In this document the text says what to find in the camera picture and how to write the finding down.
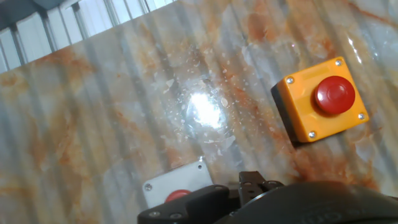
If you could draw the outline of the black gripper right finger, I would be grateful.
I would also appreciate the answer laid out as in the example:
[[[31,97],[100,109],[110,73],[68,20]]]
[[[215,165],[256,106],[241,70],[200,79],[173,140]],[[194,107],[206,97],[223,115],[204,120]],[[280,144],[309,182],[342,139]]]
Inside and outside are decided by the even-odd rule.
[[[249,172],[249,179],[252,183],[249,190],[249,203],[261,198],[272,190],[279,189],[284,186],[283,183],[276,180],[266,180],[258,171]]]

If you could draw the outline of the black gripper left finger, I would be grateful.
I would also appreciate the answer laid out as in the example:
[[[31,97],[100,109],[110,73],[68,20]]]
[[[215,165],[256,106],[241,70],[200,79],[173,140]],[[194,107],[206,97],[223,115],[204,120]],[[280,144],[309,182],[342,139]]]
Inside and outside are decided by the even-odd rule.
[[[138,224],[216,223],[240,207],[237,190],[215,184],[141,212]]]

